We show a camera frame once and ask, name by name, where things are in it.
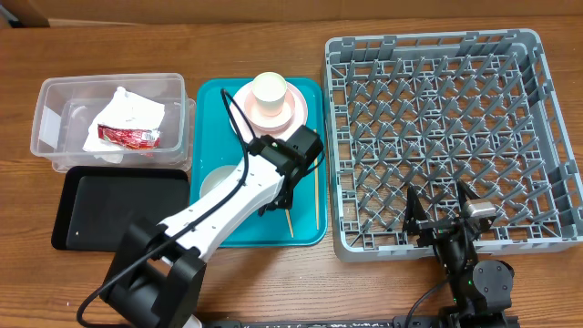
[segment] food wrapper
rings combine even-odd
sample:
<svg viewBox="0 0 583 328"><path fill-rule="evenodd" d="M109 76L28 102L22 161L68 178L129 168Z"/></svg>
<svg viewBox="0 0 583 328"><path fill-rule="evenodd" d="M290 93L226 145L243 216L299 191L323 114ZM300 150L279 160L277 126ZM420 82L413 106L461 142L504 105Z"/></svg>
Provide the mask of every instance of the food wrapper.
<svg viewBox="0 0 583 328"><path fill-rule="evenodd" d="M99 124L97 125L97 135L102 140L127 149L154 149L160 143L158 130L112 128Z"/></svg>

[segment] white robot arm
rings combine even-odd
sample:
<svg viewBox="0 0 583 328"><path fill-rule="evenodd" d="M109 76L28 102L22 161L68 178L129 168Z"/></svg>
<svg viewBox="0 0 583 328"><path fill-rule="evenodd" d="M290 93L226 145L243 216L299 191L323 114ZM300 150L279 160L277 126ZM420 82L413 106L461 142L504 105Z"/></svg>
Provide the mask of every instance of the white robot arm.
<svg viewBox="0 0 583 328"><path fill-rule="evenodd" d="M166 234L171 237L189 225L235 188L243 174L243 161L237 168L207 195L182 212L163 220ZM196 230L188 232L177 240L185 250L197 248L200 258L208 261L229 235L239 227L254 211L271 203L280 194L284 177L275 165L260 155L249 156L249 173L245 184L227 203L201 222Z"/></svg>
<svg viewBox="0 0 583 328"><path fill-rule="evenodd" d="M244 160L219 186L180 213L158 225L139 220L129 227L104 286L96 292L133 326L198 327L191 315L212 253L254 211L262 215L291 208L293 189L313 170L309 167L323 144L318 134L300 127L288 140L261 136L246 149L249 162L243 184ZM149 254L171 266L168 275L144 261Z"/></svg>

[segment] dish rack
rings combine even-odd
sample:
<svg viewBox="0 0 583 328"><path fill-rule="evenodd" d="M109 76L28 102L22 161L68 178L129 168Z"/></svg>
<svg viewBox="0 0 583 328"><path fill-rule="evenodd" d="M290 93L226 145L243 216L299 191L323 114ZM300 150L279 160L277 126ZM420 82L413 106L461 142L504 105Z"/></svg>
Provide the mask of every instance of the dish rack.
<svg viewBox="0 0 583 328"><path fill-rule="evenodd" d="M478 252L583 241L581 178L534 31L336 37L325 55L341 260L433 256L401 232L406 190L440 220L459 211L457 179L496 206Z"/></svg>

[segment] wooden stick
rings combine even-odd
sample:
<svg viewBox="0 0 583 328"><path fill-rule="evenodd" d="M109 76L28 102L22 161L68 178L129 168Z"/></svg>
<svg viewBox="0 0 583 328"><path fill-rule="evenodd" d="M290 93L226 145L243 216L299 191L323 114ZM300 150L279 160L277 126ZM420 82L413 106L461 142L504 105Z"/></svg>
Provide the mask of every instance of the wooden stick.
<svg viewBox="0 0 583 328"><path fill-rule="evenodd" d="M288 217L288 226L290 226L290 234L293 238L293 227L292 227L292 220L290 219L290 210L285 210L285 216Z"/></svg>
<svg viewBox="0 0 583 328"><path fill-rule="evenodd" d="M313 176L314 176L314 181L316 184L316 230L320 229L320 202L319 202L319 197L318 197L318 158L316 158L316 161L313 163L313 165L316 167L316 169L314 169L313 171Z"/></svg>

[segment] wooden table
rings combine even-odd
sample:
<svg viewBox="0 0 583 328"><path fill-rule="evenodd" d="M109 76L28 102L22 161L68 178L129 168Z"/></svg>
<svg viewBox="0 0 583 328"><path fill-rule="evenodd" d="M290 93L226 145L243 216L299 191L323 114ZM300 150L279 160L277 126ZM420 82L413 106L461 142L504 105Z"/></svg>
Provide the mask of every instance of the wooden table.
<svg viewBox="0 0 583 328"><path fill-rule="evenodd" d="M0 31L0 327L77 327L78 305L112 255L56 251L50 236L65 175L29 151L36 98L49 77L176 72L190 97L214 77L277 71L321 80L324 43L362 36L529 27L541 35L579 166L583 168L583 19L508 17L294 24L134 26ZM583 247L508 256L517 272L510 314L523 327L580 327ZM219 250L199 317L245 321L392 318L443 277L433 259L342 263L332 233L309 248ZM419 314L450 304L448 292ZM121 318L95 302L87 318Z"/></svg>

